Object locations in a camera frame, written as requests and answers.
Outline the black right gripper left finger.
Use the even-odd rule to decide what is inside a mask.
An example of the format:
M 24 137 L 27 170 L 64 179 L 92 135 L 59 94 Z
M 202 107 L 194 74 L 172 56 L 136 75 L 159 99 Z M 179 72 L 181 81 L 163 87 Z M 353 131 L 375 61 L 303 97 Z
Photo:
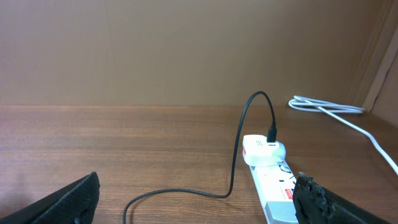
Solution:
M 100 182 L 92 172 L 1 219 L 1 224 L 92 224 Z

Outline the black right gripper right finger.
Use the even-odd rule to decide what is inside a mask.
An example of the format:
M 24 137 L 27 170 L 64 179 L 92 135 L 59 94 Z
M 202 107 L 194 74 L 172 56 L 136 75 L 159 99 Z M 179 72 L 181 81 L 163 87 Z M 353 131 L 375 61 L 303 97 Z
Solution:
M 298 177 L 293 194 L 299 224 L 389 224 L 313 181 Z

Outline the white USB charger plug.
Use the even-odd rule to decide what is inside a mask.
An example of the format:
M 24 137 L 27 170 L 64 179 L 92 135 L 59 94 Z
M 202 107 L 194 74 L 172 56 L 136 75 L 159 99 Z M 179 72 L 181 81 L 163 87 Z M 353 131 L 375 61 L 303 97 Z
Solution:
M 285 146 L 279 142 L 267 142 L 263 135 L 250 134 L 243 137 L 243 158 L 251 167 L 273 166 L 285 161 Z

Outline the white power strip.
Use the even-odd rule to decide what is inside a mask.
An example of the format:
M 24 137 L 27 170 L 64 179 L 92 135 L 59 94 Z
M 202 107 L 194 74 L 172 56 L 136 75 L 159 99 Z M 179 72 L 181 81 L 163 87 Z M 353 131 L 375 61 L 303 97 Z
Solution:
M 267 223 L 298 224 L 293 203 L 296 178 L 288 164 L 251 166 L 250 170 Z

